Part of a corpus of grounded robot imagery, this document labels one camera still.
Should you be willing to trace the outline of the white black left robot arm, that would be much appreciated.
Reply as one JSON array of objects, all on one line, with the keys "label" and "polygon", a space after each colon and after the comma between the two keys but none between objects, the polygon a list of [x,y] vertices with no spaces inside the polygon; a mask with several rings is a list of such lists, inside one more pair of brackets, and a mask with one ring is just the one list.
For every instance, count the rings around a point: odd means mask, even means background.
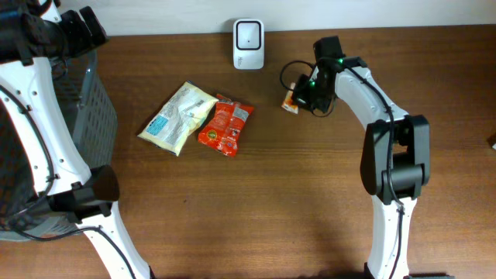
[{"label": "white black left robot arm", "polygon": [[113,278],[151,278],[119,212],[116,111],[96,71],[92,8],[1,3],[1,239],[84,234]]}]

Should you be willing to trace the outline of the red snack bag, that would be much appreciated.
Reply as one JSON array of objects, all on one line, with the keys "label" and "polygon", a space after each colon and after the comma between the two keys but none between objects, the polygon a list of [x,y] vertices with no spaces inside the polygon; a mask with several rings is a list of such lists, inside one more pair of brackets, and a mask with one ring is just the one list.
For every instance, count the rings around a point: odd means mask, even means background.
[{"label": "red snack bag", "polygon": [[240,133],[254,107],[221,94],[217,94],[216,98],[214,116],[198,134],[198,142],[227,157],[234,157],[239,150]]}]

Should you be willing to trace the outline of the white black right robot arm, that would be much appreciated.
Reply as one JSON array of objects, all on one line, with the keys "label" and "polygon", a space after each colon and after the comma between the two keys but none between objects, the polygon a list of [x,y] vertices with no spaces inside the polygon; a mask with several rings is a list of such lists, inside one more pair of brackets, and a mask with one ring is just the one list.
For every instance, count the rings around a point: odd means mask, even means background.
[{"label": "white black right robot arm", "polygon": [[410,115],[380,88],[361,57],[348,57],[338,36],[313,45],[315,62],[293,88],[293,102],[318,117],[337,100],[365,130],[360,176],[373,205],[373,242],[365,263],[368,278],[408,278],[410,221],[430,177],[429,122]]}]

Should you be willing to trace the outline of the yellow snack bag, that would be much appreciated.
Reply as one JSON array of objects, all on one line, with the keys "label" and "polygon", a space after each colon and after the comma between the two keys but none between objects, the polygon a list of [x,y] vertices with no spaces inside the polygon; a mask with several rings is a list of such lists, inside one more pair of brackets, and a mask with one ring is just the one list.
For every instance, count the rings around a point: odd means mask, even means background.
[{"label": "yellow snack bag", "polygon": [[178,157],[187,138],[203,124],[218,101],[186,81],[138,137]]}]

